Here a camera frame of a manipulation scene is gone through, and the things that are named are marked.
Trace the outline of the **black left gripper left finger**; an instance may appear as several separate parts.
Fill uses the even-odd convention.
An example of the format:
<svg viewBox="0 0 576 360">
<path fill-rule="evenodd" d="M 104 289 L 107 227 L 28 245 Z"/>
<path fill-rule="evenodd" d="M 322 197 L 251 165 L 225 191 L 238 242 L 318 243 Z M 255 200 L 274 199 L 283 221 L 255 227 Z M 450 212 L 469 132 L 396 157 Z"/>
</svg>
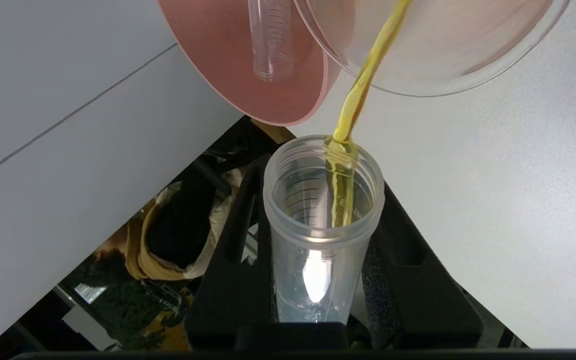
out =
<svg viewBox="0 0 576 360">
<path fill-rule="evenodd" d="M 270 224 L 263 203 L 267 159 L 253 161 L 185 319 L 194 351 L 231 350 L 242 327 L 275 319 Z M 243 260 L 249 228 L 256 221 L 259 239 L 254 264 Z"/>
</svg>

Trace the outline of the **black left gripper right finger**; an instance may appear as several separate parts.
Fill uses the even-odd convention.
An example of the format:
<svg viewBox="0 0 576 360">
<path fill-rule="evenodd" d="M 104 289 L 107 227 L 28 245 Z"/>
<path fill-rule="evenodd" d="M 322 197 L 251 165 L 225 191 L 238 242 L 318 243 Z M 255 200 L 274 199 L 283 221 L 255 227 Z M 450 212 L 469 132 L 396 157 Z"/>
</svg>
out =
<svg viewBox="0 0 576 360">
<path fill-rule="evenodd" d="M 362 266 L 374 350 L 467 349 L 483 332 L 480 315 L 391 191 Z"/>
</svg>

